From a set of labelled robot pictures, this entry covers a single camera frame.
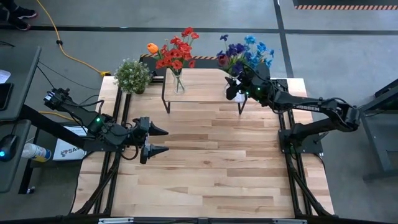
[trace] hazard tape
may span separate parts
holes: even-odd
[[[326,5],[299,5],[294,6],[296,9],[313,9],[313,10],[397,10],[398,6],[326,6]]]
[[[142,54],[140,58],[144,57],[156,57],[157,54]],[[209,57],[209,56],[193,56],[192,59],[202,59],[202,60],[217,60],[218,57]]]

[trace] white bottle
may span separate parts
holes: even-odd
[[[35,144],[26,143],[22,156],[37,162],[46,162],[51,158],[51,151]]]

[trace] yellow cable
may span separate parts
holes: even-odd
[[[39,0],[37,0],[37,3],[42,7],[42,9],[44,10],[44,12],[45,12],[45,13],[47,14],[47,16],[49,17],[49,19],[50,19],[50,21],[51,21],[51,23],[52,23],[52,26],[53,26],[54,29],[55,29],[55,33],[57,34],[57,39],[58,39],[59,41],[61,41],[60,34],[58,33],[58,30],[57,30],[57,26],[55,26],[54,21],[52,20],[52,18],[51,18],[51,16],[50,16],[49,12],[47,12],[47,10],[44,8],[44,6],[42,5],[42,3],[40,3]],[[88,63],[86,63],[86,62],[84,62],[84,61],[81,61],[81,60],[79,60],[79,59],[77,59],[77,58],[74,58],[74,57],[69,56],[69,55],[68,55],[67,53],[65,53],[65,51],[63,50],[62,44],[58,44],[58,46],[60,46],[60,49],[61,49],[62,53],[63,53],[66,57],[68,57],[68,58],[70,58],[70,59],[72,59],[72,60],[74,60],[74,61],[76,61],[76,62],[80,62],[80,63],[82,63],[83,65],[86,65],[86,66],[90,67],[90,68],[93,69],[94,71],[98,72],[102,77],[104,77],[104,76],[107,75],[107,74],[109,74],[109,75],[111,74],[111,72],[102,72],[102,71],[99,71],[98,69],[96,69],[95,67],[89,65]]]
[[[68,118],[67,116],[64,116],[64,115],[62,115],[62,114],[58,114],[58,113],[56,113],[56,112],[39,111],[39,113],[41,113],[41,114],[52,114],[52,115],[59,116],[59,117],[61,117],[61,118],[65,118],[65,119],[68,119],[68,120],[70,120],[70,121],[76,122],[74,119]]]

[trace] green leaves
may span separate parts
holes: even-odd
[[[137,60],[124,59],[116,70],[114,77],[116,83],[123,92],[133,93],[145,89],[152,77],[146,64]]]

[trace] computer mouse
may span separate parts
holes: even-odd
[[[0,161],[10,161],[14,158],[17,146],[17,136],[9,134],[0,140]]]

